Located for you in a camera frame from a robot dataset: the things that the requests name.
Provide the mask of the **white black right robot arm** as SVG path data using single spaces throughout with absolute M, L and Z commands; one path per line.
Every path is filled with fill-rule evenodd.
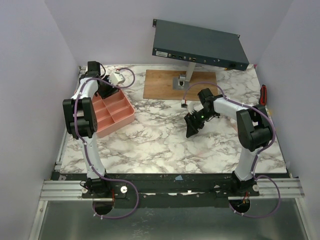
M 196 135 L 214 117 L 224 115 L 236 121 L 241 153 L 237 167 L 231 174 L 230 191 L 241 196 L 255 182 L 255 168 L 262 151 L 275 141 L 275 128 L 268 117 L 266 108 L 261 105 L 246 105 L 226 97 L 213 95 L 209 88 L 197 94 L 202 109 L 194 110 L 186 101 L 182 106 L 188 108 L 184 117 L 186 137 Z

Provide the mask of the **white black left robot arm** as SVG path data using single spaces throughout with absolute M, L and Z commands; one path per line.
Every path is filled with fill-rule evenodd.
M 80 76 L 79 87 L 75 94 L 62 102 L 67 132 L 77 140 L 86 166 L 86 180 L 82 187 L 90 196 L 107 197 L 111 183 L 106 181 L 106 169 L 98 152 L 98 120 L 93 106 L 93 97 L 106 99 L 119 89 L 109 83 L 109 76 L 103 77 L 100 62 L 89 61 L 87 71 Z

